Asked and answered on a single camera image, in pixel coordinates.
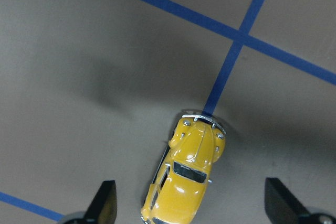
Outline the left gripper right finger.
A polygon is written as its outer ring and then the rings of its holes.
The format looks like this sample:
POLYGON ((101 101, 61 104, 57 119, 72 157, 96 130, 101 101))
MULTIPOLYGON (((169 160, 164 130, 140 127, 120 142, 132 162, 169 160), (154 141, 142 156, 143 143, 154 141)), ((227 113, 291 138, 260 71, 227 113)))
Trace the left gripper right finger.
POLYGON ((265 179, 264 206, 271 223, 335 223, 326 213, 311 213, 276 177, 265 179))

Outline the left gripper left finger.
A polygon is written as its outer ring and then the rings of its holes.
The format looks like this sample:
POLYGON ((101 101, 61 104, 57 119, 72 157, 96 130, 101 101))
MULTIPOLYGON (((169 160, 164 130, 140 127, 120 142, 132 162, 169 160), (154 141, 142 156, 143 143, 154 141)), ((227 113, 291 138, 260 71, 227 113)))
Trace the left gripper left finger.
POLYGON ((58 223, 114 223, 116 217, 116 183, 114 180, 105 180, 86 211, 65 215, 58 223))

